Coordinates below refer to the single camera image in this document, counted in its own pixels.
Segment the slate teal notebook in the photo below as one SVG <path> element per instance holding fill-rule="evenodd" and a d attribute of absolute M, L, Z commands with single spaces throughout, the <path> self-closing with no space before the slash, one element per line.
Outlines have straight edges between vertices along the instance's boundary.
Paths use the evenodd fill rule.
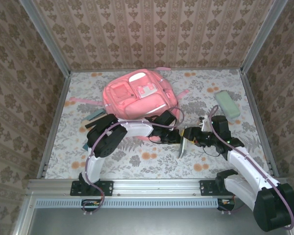
<path fill-rule="evenodd" d="M 183 156 L 185 155 L 186 145 L 187 145 L 187 139 L 184 138 L 184 137 L 181 137 L 180 147 L 179 147 L 179 153 L 178 153 L 178 156 L 177 156 L 178 159 L 182 159 Z"/>

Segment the pale green pencil case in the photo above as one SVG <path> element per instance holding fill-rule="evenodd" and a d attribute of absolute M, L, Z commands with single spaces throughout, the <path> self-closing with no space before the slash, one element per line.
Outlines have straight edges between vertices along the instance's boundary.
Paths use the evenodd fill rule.
<path fill-rule="evenodd" d="M 240 110 L 227 91 L 215 94 L 215 99 L 228 119 L 236 119 L 240 116 Z"/>

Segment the pink school backpack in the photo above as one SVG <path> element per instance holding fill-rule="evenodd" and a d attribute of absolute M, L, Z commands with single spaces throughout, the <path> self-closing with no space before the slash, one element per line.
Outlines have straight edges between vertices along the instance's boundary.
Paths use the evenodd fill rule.
<path fill-rule="evenodd" d="M 121 119 L 141 119 L 160 115 L 178 106 L 189 90 L 175 95 L 171 84 L 159 73 L 140 69 L 111 81 L 103 89 L 103 101 L 71 97 L 70 101 L 100 105 L 107 114 Z"/>

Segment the dark blue book black spine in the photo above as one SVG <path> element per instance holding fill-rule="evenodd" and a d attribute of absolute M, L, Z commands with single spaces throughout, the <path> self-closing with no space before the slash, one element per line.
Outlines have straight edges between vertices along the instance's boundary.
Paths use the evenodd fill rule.
<path fill-rule="evenodd" d="M 96 110 L 95 112 L 89 114 L 88 116 L 82 119 L 81 127 L 84 127 L 86 129 L 94 127 L 96 125 L 95 122 L 105 115 L 107 115 L 107 113 L 104 109 Z"/>

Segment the floral tablecloth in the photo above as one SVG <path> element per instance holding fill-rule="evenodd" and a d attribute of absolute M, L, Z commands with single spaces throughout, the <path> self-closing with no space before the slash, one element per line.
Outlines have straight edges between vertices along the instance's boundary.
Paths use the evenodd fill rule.
<path fill-rule="evenodd" d="M 226 91 L 240 109 L 240 116 L 229 122 L 231 135 L 240 139 L 251 157 L 269 170 L 239 70 L 169 70 L 161 75 L 175 94 L 185 92 L 179 106 L 185 114 L 183 126 L 197 126 L 200 117 L 216 104 L 215 94 Z M 73 72 L 55 136 L 45 177 L 76 179 L 85 167 L 88 153 L 86 117 L 98 106 L 81 103 L 82 99 L 102 101 L 104 87 L 123 72 Z M 103 179 L 181 179 L 213 178 L 232 165 L 214 148 L 186 144 L 179 158 L 176 144 L 157 144 L 155 140 L 125 138 L 108 156 L 100 176 Z"/>

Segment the grey metal sheet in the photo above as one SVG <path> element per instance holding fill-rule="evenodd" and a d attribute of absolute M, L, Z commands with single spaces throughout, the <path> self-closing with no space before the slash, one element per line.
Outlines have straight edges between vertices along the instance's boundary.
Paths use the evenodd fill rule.
<path fill-rule="evenodd" d="M 250 209 L 36 209 L 28 235 L 290 235 L 262 231 Z"/>

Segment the aluminium side rail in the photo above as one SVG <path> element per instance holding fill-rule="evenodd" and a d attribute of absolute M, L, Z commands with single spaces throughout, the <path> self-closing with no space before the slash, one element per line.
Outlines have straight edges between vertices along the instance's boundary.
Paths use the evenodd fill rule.
<path fill-rule="evenodd" d="M 69 75 L 67 77 L 65 77 L 65 80 L 64 80 L 63 88 L 62 88 L 62 91 L 61 91 L 61 94 L 59 97 L 58 105 L 57 105 L 57 108 L 56 108 L 56 111 L 54 114 L 51 129 L 49 132 L 49 137 L 47 139 L 45 150 L 44 150 L 44 153 L 43 153 L 43 156 L 41 159 L 41 163 L 40 163 L 40 167 L 39 167 L 39 170 L 37 173 L 37 177 L 36 177 L 37 179 L 44 179 L 45 178 L 46 170 L 48 168 L 48 163 L 49 163 L 52 149 L 54 146 L 54 141 L 56 138 L 61 115 L 62 115 L 63 108 L 65 105 L 67 93 L 69 91 L 70 82 L 71 82 L 71 74 L 69 73 Z"/>
<path fill-rule="evenodd" d="M 269 166 L 269 171 L 273 176 L 279 178 L 280 175 L 278 173 L 278 169 L 277 169 L 277 166 L 276 166 L 276 163 L 275 163 L 275 160 L 274 160 L 271 148 L 270 148 L 268 138 L 265 133 L 265 129 L 263 127 L 263 123 L 262 123 L 262 120 L 261 120 L 261 117 L 260 117 L 260 114 L 259 114 L 259 111 L 257 108 L 257 104 L 255 102 L 253 93 L 252 93 L 252 89 L 251 89 L 249 81 L 248 81 L 248 77 L 242 71 L 239 71 L 239 72 L 240 72 L 243 87 L 245 89 L 245 94 L 246 94 L 247 100 L 249 102 L 251 113 L 252 113 L 252 116 L 253 116 L 253 119 L 255 122 L 255 126 L 256 126 L 256 129 L 258 132 L 260 143 L 262 144 L 263 152 L 266 157 L 267 164 Z"/>

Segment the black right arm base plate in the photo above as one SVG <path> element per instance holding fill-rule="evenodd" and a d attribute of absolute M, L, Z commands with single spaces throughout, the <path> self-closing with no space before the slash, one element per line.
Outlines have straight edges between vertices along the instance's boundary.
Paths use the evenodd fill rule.
<path fill-rule="evenodd" d="M 215 180 L 200 180 L 200 193 L 202 196 L 219 196 L 219 190 Z"/>

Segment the aluminium front rail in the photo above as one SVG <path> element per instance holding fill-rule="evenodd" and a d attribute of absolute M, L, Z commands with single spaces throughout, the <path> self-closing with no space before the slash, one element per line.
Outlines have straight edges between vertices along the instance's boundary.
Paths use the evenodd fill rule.
<path fill-rule="evenodd" d="M 208 179 L 103 179 L 113 181 L 112 196 L 109 199 L 147 199 L 147 198 L 230 198 L 231 194 L 202 196 L 200 180 Z M 34 179 L 26 188 L 26 197 L 100 199 L 101 196 L 70 196 L 71 185 L 77 179 Z"/>

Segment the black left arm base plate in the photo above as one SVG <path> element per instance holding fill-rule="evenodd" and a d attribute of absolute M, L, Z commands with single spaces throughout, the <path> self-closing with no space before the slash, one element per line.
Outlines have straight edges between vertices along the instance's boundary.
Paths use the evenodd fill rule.
<path fill-rule="evenodd" d="M 112 196 L 113 181 L 98 181 L 95 183 L 105 194 L 105 196 Z M 100 196 L 101 193 L 95 187 L 86 182 L 73 181 L 70 190 L 70 196 Z"/>

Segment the aluminium frame post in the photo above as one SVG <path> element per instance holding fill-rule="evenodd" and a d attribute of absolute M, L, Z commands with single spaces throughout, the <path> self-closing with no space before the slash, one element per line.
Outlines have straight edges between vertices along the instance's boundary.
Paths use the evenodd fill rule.
<path fill-rule="evenodd" d="M 252 66 L 256 56 L 260 52 L 260 49 L 264 45 L 267 37 L 269 36 L 271 30 L 273 29 L 276 21 L 281 15 L 283 9 L 285 8 L 288 0 L 274 0 L 269 12 L 267 13 L 262 26 L 260 27 L 245 59 L 241 65 L 242 74 L 246 74 L 250 67 Z"/>
<path fill-rule="evenodd" d="M 68 63 L 66 62 L 62 52 L 60 50 L 60 46 L 57 45 L 54 37 L 52 36 L 52 32 L 48 29 L 48 25 L 46 21 L 43 19 L 41 14 L 38 11 L 38 8 L 35 6 L 33 0 L 20 0 L 23 8 L 28 14 L 29 18 L 33 22 L 36 30 L 40 34 L 42 40 L 47 46 L 49 52 L 54 58 L 56 64 L 59 69 L 63 73 L 64 77 L 67 78 L 70 75 L 71 69 L 69 68 Z"/>

